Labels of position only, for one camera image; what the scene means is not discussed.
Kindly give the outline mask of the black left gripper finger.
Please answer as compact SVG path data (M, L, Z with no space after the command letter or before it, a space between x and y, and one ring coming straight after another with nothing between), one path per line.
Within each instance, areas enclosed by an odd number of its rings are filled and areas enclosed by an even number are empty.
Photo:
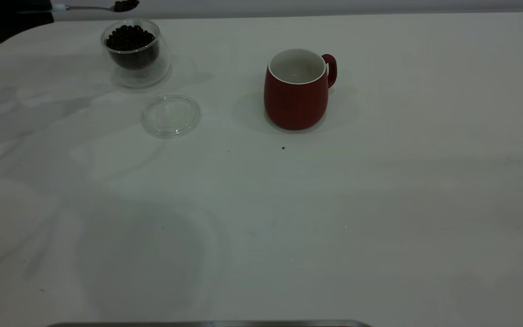
M30 29L54 23L49 9L12 9L0 11L0 44Z
M0 10L52 10L50 0L0 0Z

